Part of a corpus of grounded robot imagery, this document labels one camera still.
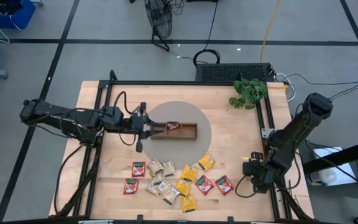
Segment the potted plant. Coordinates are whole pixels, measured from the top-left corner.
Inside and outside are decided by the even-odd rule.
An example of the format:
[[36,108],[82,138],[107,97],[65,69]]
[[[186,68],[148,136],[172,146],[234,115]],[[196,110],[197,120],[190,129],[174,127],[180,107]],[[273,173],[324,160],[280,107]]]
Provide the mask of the potted plant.
[[250,110],[255,107],[258,101],[267,97],[267,85],[256,78],[249,81],[234,81],[234,89],[240,97],[230,97],[229,103],[237,109],[245,108]]

